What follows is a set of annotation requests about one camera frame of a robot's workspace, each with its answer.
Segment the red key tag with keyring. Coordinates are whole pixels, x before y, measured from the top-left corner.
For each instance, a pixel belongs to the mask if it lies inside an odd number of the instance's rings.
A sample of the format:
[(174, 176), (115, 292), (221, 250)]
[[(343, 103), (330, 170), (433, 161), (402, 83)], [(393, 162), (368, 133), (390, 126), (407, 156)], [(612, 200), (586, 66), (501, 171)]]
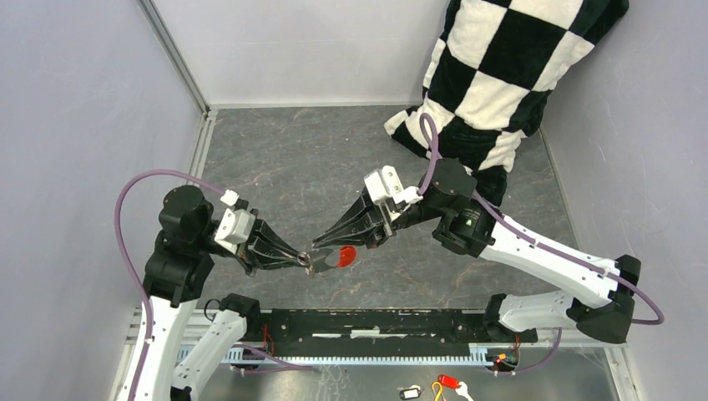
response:
[(357, 249), (354, 246), (343, 246), (337, 249), (322, 248), (300, 252), (296, 260), (306, 269), (308, 275), (315, 275), (332, 269), (347, 267), (356, 258)]

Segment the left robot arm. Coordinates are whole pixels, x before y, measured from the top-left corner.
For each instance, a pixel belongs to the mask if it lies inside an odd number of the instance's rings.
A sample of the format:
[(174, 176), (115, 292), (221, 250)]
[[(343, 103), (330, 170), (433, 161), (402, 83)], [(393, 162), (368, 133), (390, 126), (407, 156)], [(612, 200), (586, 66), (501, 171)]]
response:
[(182, 185), (163, 199), (161, 230), (139, 280), (143, 314), (120, 400), (198, 400), (227, 352), (262, 329), (260, 304), (230, 294), (220, 301), (207, 333), (185, 359), (177, 359), (185, 329), (201, 298), (214, 256), (232, 257), (247, 274), (285, 267), (311, 267), (311, 257), (283, 241), (232, 190), (215, 220), (202, 190)]

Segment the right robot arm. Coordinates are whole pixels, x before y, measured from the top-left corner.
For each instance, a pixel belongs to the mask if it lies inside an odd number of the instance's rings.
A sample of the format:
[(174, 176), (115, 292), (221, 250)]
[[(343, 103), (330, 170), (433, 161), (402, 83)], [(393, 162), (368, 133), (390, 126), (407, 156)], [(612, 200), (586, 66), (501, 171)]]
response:
[(574, 328), (621, 344), (634, 318), (640, 261), (591, 256), (504, 216), (477, 193), (476, 180), (454, 159), (436, 160), (419, 186), (404, 187), (390, 165), (364, 180), (346, 213), (313, 241), (316, 248), (382, 245), (397, 231), (434, 220), (434, 240), (461, 256), (502, 263), (553, 285), (531, 296), (494, 295), (482, 328), (494, 341), (537, 328)]

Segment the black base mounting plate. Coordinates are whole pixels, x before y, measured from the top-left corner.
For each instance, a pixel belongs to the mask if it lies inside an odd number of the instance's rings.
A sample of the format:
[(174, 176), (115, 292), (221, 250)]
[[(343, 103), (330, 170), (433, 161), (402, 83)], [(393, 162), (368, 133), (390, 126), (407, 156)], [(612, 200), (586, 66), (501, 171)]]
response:
[(464, 309), (272, 309), (247, 318), (244, 343), (285, 357), (462, 357), (471, 344), (534, 343)]

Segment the yellow carabiner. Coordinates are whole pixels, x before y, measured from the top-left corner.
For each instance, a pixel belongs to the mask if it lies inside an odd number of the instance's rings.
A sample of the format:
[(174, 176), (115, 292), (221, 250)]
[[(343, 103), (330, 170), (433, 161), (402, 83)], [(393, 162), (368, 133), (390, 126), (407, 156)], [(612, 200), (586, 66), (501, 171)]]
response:
[(443, 389), (444, 389), (444, 386), (438, 381), (433, 382), (431, 384), (431, 390), (432, 390), (434, 401), (445, 401), (446, 400), (444, 397), (444, 394), (443, 394)]

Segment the red key tag bottom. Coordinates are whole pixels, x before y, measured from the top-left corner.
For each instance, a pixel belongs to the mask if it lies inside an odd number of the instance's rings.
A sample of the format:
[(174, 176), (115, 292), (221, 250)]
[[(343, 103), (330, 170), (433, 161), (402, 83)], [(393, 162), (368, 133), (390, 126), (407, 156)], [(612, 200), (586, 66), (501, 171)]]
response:
[(460, 388), (461, 385), (461, 382), (458, 379), (445, 374), (438, 375), (437, 382), (440, 383), (443, 387), (452, 389)]

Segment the black white checkered blanket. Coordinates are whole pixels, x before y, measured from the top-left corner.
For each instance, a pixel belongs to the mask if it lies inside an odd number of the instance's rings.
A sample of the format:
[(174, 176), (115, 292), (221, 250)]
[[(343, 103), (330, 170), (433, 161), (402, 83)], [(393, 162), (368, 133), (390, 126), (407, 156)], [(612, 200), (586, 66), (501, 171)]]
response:
[(521, 141), (539, 130), (549, 96), (628, 12), (626, 1), (451, 1), (422, 80), (422, 102), (386, 133), (428, 158), (432, 117), (441, 156), (459, 160), (500, 205)]

